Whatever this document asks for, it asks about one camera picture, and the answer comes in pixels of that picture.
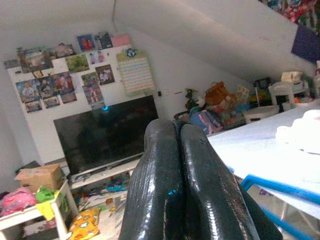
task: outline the black television screen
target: black television screen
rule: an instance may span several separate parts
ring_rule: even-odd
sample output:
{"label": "black television screen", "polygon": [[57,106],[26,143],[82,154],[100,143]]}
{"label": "black television screen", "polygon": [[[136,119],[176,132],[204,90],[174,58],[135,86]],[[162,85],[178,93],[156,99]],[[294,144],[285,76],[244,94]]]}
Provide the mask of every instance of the black television screen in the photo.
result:
{"label": "black television screen", "polygon": [[72,175],[144,151],[147,125],[158,118],[152,95],[54,120]]}

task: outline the tv stand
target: tv stand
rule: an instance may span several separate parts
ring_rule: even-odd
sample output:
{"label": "tv stand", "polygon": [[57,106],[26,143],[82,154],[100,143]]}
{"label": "tv stand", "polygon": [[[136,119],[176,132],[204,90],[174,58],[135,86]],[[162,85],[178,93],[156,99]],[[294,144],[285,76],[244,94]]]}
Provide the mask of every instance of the tv stand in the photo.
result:
{"label": "tv stand", "polygon": [[137,166],[138,162],[139,159],[127,162],[125,164],[120,164],[109,169],[105,167],[90,173],[85,173],[85,177],[83,178],[83,180],[70,183],[70,189],[78,189],[83,186],[98,182],[100,180],[110,178],[117,174],[133,171],[133,169],[135,169],[135,167]]}

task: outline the cardboard box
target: cardboard box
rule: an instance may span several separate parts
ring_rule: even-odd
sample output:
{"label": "cardboard box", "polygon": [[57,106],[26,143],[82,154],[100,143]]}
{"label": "cardboard box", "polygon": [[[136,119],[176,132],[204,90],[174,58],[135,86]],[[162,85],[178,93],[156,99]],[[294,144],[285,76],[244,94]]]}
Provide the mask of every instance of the cardboard box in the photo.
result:
{"label": "cardboard box", "polygon": [[55,191],[63,184],[63,175],[58,163],[40,166],[35,168],[25,168],[15,177],[20,182],[21,187],[28,187],[32,192],[36,192],[41,186]]}

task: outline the ceiling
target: ceiling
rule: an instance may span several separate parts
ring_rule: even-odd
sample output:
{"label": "ceiling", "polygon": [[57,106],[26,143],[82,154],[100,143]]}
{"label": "ceiling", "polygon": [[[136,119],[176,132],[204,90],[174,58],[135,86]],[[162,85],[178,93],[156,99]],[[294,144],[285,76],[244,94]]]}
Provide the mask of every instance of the ceiling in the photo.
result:
{"label": "ceiling", "polygon": [[[111,19],[113,3],[0,0],[0,31]],[[259,28],[269,17],[274,32],[285,34],[275,35],[268,25]],[[115,18],[244,80],[314,71],[290,54],[296,27],[257,0],[117,0]]]}

